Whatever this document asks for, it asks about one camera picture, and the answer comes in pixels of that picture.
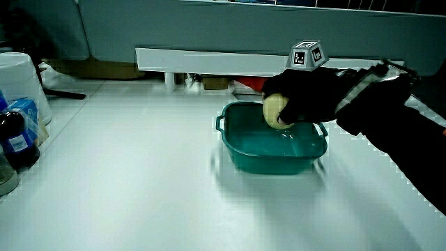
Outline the person's right hand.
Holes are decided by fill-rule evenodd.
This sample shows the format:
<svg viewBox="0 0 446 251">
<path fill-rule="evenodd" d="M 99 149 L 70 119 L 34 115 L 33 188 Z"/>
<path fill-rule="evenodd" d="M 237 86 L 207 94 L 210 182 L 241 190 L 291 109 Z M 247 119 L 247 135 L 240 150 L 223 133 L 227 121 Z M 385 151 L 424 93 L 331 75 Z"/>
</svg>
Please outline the person's right hand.
<svg viewBox="0 0 446 251">
<path fill-rule="evenodd" d="M 282 108 L 271 116 L 281 126 L 297 122 L 335 119 L 335 109 L 356 84 L 358 71 L 330 68 L 318 40 L 302 40 L 292 46 L 284 71 L 268 78 L 261 89 L 266 104 L 282 98 Z"/>
</svg>

